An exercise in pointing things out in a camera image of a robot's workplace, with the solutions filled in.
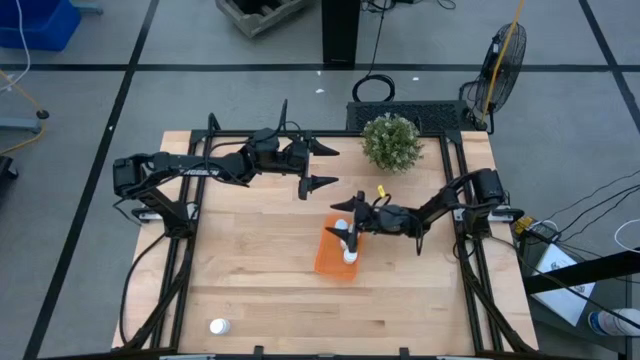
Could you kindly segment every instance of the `wooden tabletop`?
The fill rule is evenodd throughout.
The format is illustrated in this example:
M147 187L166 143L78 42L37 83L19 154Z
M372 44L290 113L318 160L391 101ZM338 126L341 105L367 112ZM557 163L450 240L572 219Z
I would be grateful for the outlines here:
M166 132L162 150L186 153L189 136ZM469 171L495 167L485 133L463 133L463 141ZM313 157L310 172L340 180L307 201L297 199L295 176L256 176L248 189L207 180L180 352L252 353L255 345L263 345L268 354L396 355L400 347L408 347L412 355L473 354L460 268L451 253L455 237L449 215L425 235L422 256L416 256L413 239L369 236L359 251L360 269L353 282L314 272L322 225L333 211L330 204L357 190L371 201L382 184L393 203L419 207L445 185L438 140L423 139L424 159L404 175L389 175L369 164L358 138L321 142L341 155ZM222 147L214 154L236 149ZM457 175L452 146L450 153ZM179 187L176 179L161 189L177 198ZM144 225L136 256L162 231L161 222ZM496 237L510 237L507 225L492 224L492 231ZM151 251L132 277L125 321L129 337L157 303L168 243ZM484 248L496 305L537 348L513 249L492 240L485 240ZM491 349L486 315L477 304L484 346ZM167 314L164 344L173 311ZM227 335L209 331L216 318L231 322ZM119 343L116 336L114 345Z

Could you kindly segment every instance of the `potted plant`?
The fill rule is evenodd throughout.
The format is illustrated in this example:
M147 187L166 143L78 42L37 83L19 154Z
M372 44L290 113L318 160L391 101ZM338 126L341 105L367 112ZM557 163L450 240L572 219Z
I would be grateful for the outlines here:
M386 113L365 125L362 147L369 161L380 169L404 173L422 159L420 131L409 120Z

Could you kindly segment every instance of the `orange plastic tray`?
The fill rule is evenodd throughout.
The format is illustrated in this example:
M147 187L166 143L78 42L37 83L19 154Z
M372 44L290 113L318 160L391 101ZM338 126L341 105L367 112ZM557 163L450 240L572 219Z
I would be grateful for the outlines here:
M344 250L340 246L340 238L324 229L325 227L334 227L339 219L345 220L349 225L353 222L349 215L327 215L322 227L322 238L320 239L314 270L318 274L328 275L338 280L351 281L358 274L358 264L362 255L362 240L365 236L361 234L358 239L358 258L356 261L353 264L345 264L343 260Z

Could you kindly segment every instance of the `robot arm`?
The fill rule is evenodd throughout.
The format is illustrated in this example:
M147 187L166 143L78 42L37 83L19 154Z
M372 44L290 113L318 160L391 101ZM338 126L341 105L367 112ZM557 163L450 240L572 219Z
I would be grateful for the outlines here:
M289 134L291 143L280 150L278 134L286 123L285 101L278 129L256 131L234 153L221 157L174 155L166 152L136 154L113 164L113 189L125 200L139 200L164 220L169 237L187 237L191 221L187 207L171 201L158 186L178 177L212 177L225 184L246 186L262 173L294 174L300 177L298 197L338 181L335 177L309 175L309 157L337 156L340 153L322 145L310 131Z
M458 200L458 191L467 183L473 186L478 200L476 205L461 204ZM495 170L481 169L452 180L419 209L389 204L390 195L387 195L382 206L377 206L381 199L378 198L370 205L365 201L364 192L358 191L350 200L331 205L336 210L353 212L354 226L352 231L336 228L327 230L345 241L350 253L357 251L359 232L372 232L415 237L416 252L420 255L422 237L434 221L449 211L462 210L466 233L480 236L488 232L487 217L491 210L504 201L505 194L498 173Z

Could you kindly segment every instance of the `black floor line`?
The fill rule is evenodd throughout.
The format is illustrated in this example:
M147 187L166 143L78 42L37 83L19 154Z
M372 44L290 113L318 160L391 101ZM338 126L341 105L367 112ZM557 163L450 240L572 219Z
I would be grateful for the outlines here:
M629 113L631 114L631 118L633 122L636 124L636 128L640 131L640 109L638 109L638 103L636 103L636 99L633 96L633 93L629 89L629 85L627 84L627 80L624 78L622 74L624 71L630 71L631 69L637 68L636 66L625 66L621 67L618 65L616 58L613 56L613 52L607 44L607 40L604 38L604 34L602 33L602 29L600 29L600 25L598 24L598 20L596 20L595 15L593 15L593 11L591 10L591 6L589 6L589 2L587 0L579 0L580 7L582 7L582 11L584 12L584 16L586 16L587 21L589 22L589 26L591 27L591 31L593 31L593 35L600 46L600 50L602 51L602 55L607 60L607 64L611 68L611 73L613 74L613 78L618 85L618 89L622 94L622 98L624 99L625 104L627 105L627 109L629 109Z
M71 265L73 253L76 249L76 245L78 244L82 226L84 224L85 218L87 217L89 206L91 205L93 193L96 190L98 179L100 178L100 173L107 157L109 145L111 144L113 134L116 130L116 125L118 124L124 102L127 98L127 93L129 92L129 88L131 86L131 80L133 78L133 74L135 73L136 64L140 60L142 48L144 47L144 43L147 40L149 28L151 27L153 17L155 15L156 9L158 8L158 1L159 0L151 0L149 4L147 15L144 18L142 28L136 41L136 45L133 49L133 53L131 54L131 59L129 60L129 65L127 66L122 84L120 85L120 90L118 91L115 103L113 104L111 115L109 116L109 120L107 121L107 125L102 135L102 140L100 141L100 145L98 146L96 157L93 160L89 178L87 179L87 183L85 184L84 190L82 191L80 204L78 205L75 216L73 217L73 221L71 222L71 228L69 229L67 239L62 248L62 253L60 254L58 264L56 265L55 272L53 273L53 278L51 279L51 283L49 284L47 295L45 296L42 307L40 308L40 313L38 314L33 332L31 333L31 337L29 338L29 343L27 344L23 359L36 359L38 357L38 354L40 353L42 342L44 341L44 337L47 333L47 328L49 327L49 322L51 321L51 316L53 315L56 303L58 302L58 297L60 296L64 278L67 275L69 266Z
M127 71L126 64L33 64L31 71ZM356 64L355 68L325 64L138 64L136 71L167 72L253 72L253 71L367 71L370 64ZM433 72L478 72L482 65L473 64L376 64L376 71L433 71ZM4 64L5 71L24 70L24 64ZM620 66L622 71L640 72L640 65ZM610 65L541 64L522 65L522 72L606 72Z

